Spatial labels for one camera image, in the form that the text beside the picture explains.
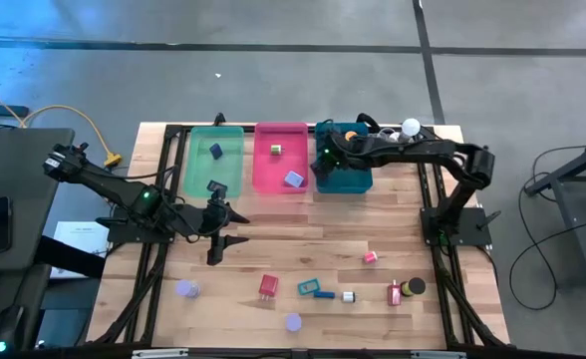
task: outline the concrete floor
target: concrete floor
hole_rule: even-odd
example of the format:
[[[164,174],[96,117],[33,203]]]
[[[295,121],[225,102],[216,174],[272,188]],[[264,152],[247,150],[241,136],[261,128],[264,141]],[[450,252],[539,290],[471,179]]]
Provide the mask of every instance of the concrete floor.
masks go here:
[[[422,2],[432,46],[586,49],[586,0]],[[0,0],[0,38],[420,45],[410,0]],[[461,125],[467,142],[489,145],[496,155],[492,186],[479,199],[488,211],[503,211],[491,233],[512,343],[586,354],[586,288],[561,291],[552,307],[535,312],[519,306],[507,287],[508,268],[529,243],[516,200],[534,157],[586,144],[586,57],[434,56],[433,62],[445,122]],[[0,97],[32,109],[82,109],[126,160],[139,122],[212,121],[220,111],[231,122],[353,121],[359,112],[380,122],[435,121],[419,54],[0,49]],[[90,143],[93,161],[104,157],[89,126],[73,114],[51,112],[34,126],[72,126],[77,142]],[[555,153],[540,170],[576,155]],[[63,199],[79,205],[62,207]],[[524,211],[537,238],[564,228],[550,203],[527,198]],[[62,185],[46,233],[58,220],[107,212],[88,189]],[[545,250],[558,276],[578,270],[569,236]],[[519,265],[515,290],[530,305],[545,302],[551,282],[538,255]],[[45,332],[51,342],[70,341]]]

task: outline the pink bin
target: pink bin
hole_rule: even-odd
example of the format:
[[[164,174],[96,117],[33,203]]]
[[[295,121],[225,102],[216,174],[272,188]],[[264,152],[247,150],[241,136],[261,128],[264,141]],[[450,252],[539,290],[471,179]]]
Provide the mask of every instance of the pink bin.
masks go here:
[[[309,185],[309,129],[306,124],[257,124],[253,145],[253,187],[260,193],[303,193]],[[271,155],[271,145],[282,155]],[[304,178],[299,187],[287,184],[293,171]]]

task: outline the white paper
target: white paper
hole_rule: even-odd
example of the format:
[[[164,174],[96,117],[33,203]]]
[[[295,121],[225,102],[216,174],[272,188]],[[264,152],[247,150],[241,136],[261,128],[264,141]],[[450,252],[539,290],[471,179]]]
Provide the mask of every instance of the white paper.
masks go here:
[[[105,257],[109,232],[107,228],[94,221],[60,221],[56,224],[54,239],[87,253]],[[85,277],[83,274],[55,267],[50,274],[50,278],[56,279]]]

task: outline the wooden table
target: wooden table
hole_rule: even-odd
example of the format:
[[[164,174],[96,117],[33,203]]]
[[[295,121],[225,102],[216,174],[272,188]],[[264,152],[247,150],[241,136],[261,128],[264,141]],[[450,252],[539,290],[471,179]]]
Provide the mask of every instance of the wooden table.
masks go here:
[[[141,123],[130,176],[156,171],[165,125]],[[462,142],[459,126],[437,126],[436,132]],[[417,166],[373,169],[374,184],[366,194],[320,194],[311,179],[304,194],[260,195],[251,185],[252,154],[253,135],[245,134],[243,189],[231,204],[251,223],[231,224],[223,231],[251,240],[227,248],[224,260],[215,267],[205,264],[208,239],[188,244],[180,238],[170,247],[153,346],[443,349],[433,263],[418,216],[422,200]],[[315,141],[309,136],[309,163],[314,158]],[[455,182],[443,172],[450,193]],[[204,199],[186,199],[204,205]],[[368,250],[378,253],[377,263],[363,263]],[[140,251],[140,245],[127,244],[107,259],[89,340],[103,334],[130,299]],[[489,261],[473,247],[458,251],[468,300],[493,333],[507,342]],[[263,274],[280,279],[273,301],[259,300]],[[426,293],[405,298],[399,307],[388,306],[387,285],[415,276],[426,281]],[[354,291],[358,299],[347,304],[337,298],[300,296],[297,284],[311,278],[318,278],[323,290],[338,295]],[[176,295],[174,288],[181,279],[195,280],[201,295],[197,299]],[[137,335],[142,333],[146,306],[144,302]],[[454,304],[451,311],[461,339]],[[300,332],[286,331],[288,313],[302,316]]]

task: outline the teal bin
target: teal bin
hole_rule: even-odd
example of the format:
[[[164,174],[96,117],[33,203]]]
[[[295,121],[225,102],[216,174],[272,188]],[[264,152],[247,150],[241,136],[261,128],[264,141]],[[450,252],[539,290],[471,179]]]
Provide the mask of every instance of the teal bin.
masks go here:
[[[184,192],[193,197],[211,197],[206,187],[211,180],[225,184],[226,197],[240,196],[244,131],[241,127],[195,127],[189,134],[189,154],[184,176]],[[218,144],[222,156],[215,159],[209,150]]]
[[[355,131],[358,135],[367,135],[368,128],[363,123],[318,123],[315,125],[315,149],[316,158],[320,156],[319,151],[324,146],[322,136],[326,133],[327,127],[335,126],[342,134]],[[333,170],[328,178],[321,183],[315,181],[319,193],[364,193],[373,186],[373,175],[371,170]]]

